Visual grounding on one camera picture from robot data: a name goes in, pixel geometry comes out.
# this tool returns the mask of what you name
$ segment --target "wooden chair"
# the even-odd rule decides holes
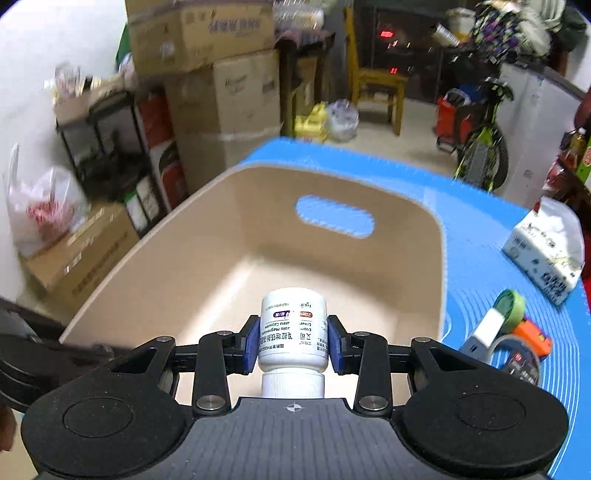
[[[362,69],[359,67],[353,7],[345,7],[344,13],[351,103],[357,106],[360,99],[379,102],[374,97],[375,90],[386,91],[388,94],[388,100],[385,102],[388,104],[388,121],[392,121],[392,113],[394,106],[396,106],[394,133],[400,135],[404,108],[404,86],[407,80],[405,77],[395,73],[392,74],[387,70]]]

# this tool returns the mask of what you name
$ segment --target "bottle label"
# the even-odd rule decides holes
[[[583,155],[582,159],[583,165],[586,167],[591,167],[591,147],[585,150],[585,154]]]
[[[135,229],[138,232],[143,231],[148,226],[148,219],[144,215],[144,211],[142,210],[142,206],[139,203],[138,196],[134,194],[125,202],[125,207],[129,212],[129,216],[131,217],[131,221],[134,224]]]
[[[150,217],[150,221],[154,220],[160,213],[160,206],[158,205],[158,200],[154,196],[150,177],[144,177],[144,179],[138,183],[136,190],[144,210]]]
[[[326,309],[309,301],[263,305],[259,357],[272,353],[328,355]]]

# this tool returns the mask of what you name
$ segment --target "blue table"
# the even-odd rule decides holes
[[[542,365],[542,387],[564,404],[570,417],[567,439],[549,474],[558,480],[591,479],[587,448],[591,445],[591,408],[585,407],[591,406],[587,299],[579,282],[556,308],[501,252],[512,227],[525,216],[523,208],[424,170],[291,140],[273,140],[244,163],[285,165],[363,180],[412,198],[439,217],[447,249],[447,313],[442,341],[458,348],[503,289],[514,288],[524,295],[527,315],[554,341],[552,354]],[[516,444],[531,440],[535,439],[515,439]]]

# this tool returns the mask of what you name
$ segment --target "bottle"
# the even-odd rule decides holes
[[[458,38],[440,23],[431,27],[431,38],[442,47],[457,47],[460,44]]]
[[[128,193],[125,196],[124,203],[135,229],[138,233],[143,233],[143,231],[148,228],[148,219],[146,218],[141,203],[139,202],[137,193],[135,191]]]
[[[572,170],[577,170],[580,160],[585,152],[585,129],[579,130],[570,139],[569,150],[564,158],[564,163]]]
[[[160,205],[158,204],[156,195],[154,195],[150,177],[146,176],[140,180],[135,190],[138,193],[142,207],[144,207],[146,214],[150,218],[150,222],[153,222],[160,215]]]
[[[587,145],[587,150],[583,154],[583,158],[579,163],[579,167],[577,168],[577,177],[583,183],[586,183],[587,179],[589,178],[589,173],[591,173],[591,140]]]
[[[307,288],[269,292],[261,306],[258,362],[264,398],[324,398],[329,364],[326,301]]]

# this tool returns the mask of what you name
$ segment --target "black circular pad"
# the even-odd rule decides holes
[[[119,433],[134,418],[127,403],[115,398],[90,398],[72,405],[64,415],[64,425],[81,437],[101,438]]]
[[[120,478],[170,452],[184,432],[182,407],[139,377],[81,377],[36,401],[22,438],[38,468],[69,478]]]
[[[567,434],[566,411],[542,389],[497,372],[445,372],[416,392],[402,412],[409,446],[439,468],[471,478],[545,468]]]

